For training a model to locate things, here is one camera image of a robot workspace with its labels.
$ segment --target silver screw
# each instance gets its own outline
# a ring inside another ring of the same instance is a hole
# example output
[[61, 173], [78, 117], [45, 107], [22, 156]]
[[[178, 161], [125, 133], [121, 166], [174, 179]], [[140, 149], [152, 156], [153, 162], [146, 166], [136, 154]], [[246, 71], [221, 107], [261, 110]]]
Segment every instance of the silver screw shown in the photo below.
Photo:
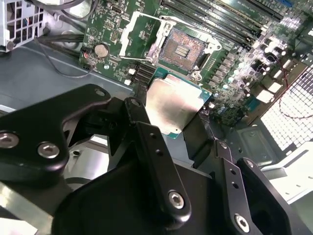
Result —
[[167, 30], [170, 30], [171, 27], [172, 27], [172, 26], [171, 26], [169, 23], [167, 23], [167, 24], [165, 25], [165, 28], [166, 28]]
[[157, 59], [157, 58], [158, 58], [157, 53], [154, 52], [154, 53], [152, 54], [152, 58], [153, 58], [153, 59]]
[[58, 156], [60, 149], [53, 143], [42, 143], [38, 147], [38, 154], [44, 158], [52, 159]]
[[101, 90], [96, 90], [96, 94], [99, 96], [105, 96], [106, 94]]
[[245, 218], [243, 218], [239, 214], [235, 214], [235, 220], [236, 220], [237, 225], [239, 226], [239, 228], [241, 228], [242, 231], [244, 231], [245, 233], [250, 232], [249, 224]]
[[224, 142], [220, 142], [220, 145], [224, 148], [227, 149], [227, 145]]
[[170, 203], [176, 209], [181, 209], [184, 207], [184, 199], [178, 192], [170, 192], [168, 194], [168, 198], [170, 199]]
[[252, 163], [251, 161], [247, 160], [246, 163], [247, 163], [251, 168], [254, 167], [254, 166], [253, 166], [253, 163]]
[[17, 135], [12, 133], [0, 133], [0, 148], [13, 148], [19, 143]]

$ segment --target black plastic bracket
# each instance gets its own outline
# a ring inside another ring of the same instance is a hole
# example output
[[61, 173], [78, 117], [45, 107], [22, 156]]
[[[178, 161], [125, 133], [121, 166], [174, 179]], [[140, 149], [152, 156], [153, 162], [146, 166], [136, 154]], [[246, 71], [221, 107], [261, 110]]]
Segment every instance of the black plastic bracket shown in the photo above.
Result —
[[[150, 178], [162, 221], [169, 230], [180, 228], [191, 215], [191, 204], [182, 185], [173, 160], [158, 127], [150, 124], [144, 105], [135, 98], [125, 99], [125, 111], [129, 118], [129, 131], [112, 158], [123, 162], [123, 155], [135, 147], [142, 169]], [[176, 192], [183, 199], [183, 207], [170, 203], [170, 193]]]
[[[65, 133], [71, 136], [79, 118], [110, 100], [107, 91], [89, 84], [3, 116], [0, 132], [16, 135], [18, 143], [0, 148], [0, 180], [41, 186], [56, 183], [68, 162]], [[55, 158], [38, 154], [44, 142], [58, 147]]]
[[262, 214], [264, 210], [271, 216], [272, 222], [264, 226], [263, 234], [267, 234], [266, 230], [268, 229], [274, 231], [273, 234], [311, 234], [300, 217], [291, 209], [257, 164], [248, 158], [241, 158], [236, 165], [241, 169], [251, 202], [260, 205], [255, 207], [254, 217], [258, 218], [258, 215]]
[[229, 147], [225, 142], [215, 140], [213, 156], [209, 158], [215, 165], [211, 175], [222, 194], [224, 220], [228, 228], [235, 234], [261, 235], [252, 221], [241, 172], [232, 162]]

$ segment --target capacitor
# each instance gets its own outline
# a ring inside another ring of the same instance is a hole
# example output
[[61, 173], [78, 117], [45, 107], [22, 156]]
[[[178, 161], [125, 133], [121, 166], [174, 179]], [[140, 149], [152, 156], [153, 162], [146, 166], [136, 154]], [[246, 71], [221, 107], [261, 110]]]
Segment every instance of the capacitor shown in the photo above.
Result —
[[263, 65], [263, 68], [265, 69], [265, 71], [270, 71], [270, 67], [266, 64]]
[[269, 48], [267, 45], [265, 45], [265, 44], [262, 44], [262, 45], [261, 45], [261, 49], [262, 49], [265, 53], [269, 53], [269, 52], [270, 52], [270, 48]]
[[246, 86], [250, 85], [250, 81], [246, 78], [243, 79], [243, 82], [245, 83]]
[[222, 85], [222, 87], [223, 87], [223, 89], [227, 89], [227, 88], [228, 88], [228, 84], [224, 83], [224, 84]]
[[244, 66], [245, 66], [244, 62], [239, 62], [239, 63], [238, 63], [238, 68], [241, 69], [241, 68], [243, 68]]
[[271, 39], [266, 39], [265, 44], [269, 47], [274, 47], [276, 43], [273, 42]]
[[107, 57], [109, 54], [109, 47], [106, 44], [98, 44], [94, 47], [94, 53], [100, 58]]
[[287, 54], [286, 51], [284, 51], [283, 49], [281, 49], [279, 47], [275, 47], [274, 50], [277, 51], [282, 56]]
[[246, 97], [250, 97], [250, 95], [251, 95], [247, 90], [244, 90], [244, 93], [245, 93]]
[[278, 61], [277, 56], [274, 55], [272, 52], [266, 53], [265, 57], [266, 57], [267, 61], [269, 61], [271, 63], [275, 63]]
[[233, 78], [233, 77], [229, 77], [227, 80], [228, 80], [228, 82], [233, 82], [234, 79], [235, 79], [235, 78]]
[[260, 69], [260, 73], [265, 76], [267, 74], [266, 70], [264, 68], [261, 68]]
[[239, 74], [239, 70], [234, 70], [234, 71], [233, 71], [233, 74], [234, 74], [234, 75], [238, 75], [238, 74]]

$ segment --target circuit components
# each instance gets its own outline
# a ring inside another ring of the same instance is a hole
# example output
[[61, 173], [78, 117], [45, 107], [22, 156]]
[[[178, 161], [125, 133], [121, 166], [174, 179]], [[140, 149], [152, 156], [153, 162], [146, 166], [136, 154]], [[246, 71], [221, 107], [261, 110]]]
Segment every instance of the circuit components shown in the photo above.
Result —
[[174, 28], [161, 50], [159, 60], [192, 71], [205, 48], [205, 42]]
[[94, 47], [94, 53], [99, 58], [107, 57], [109, 54], [109, 47], [106, 44], [98, 44]]

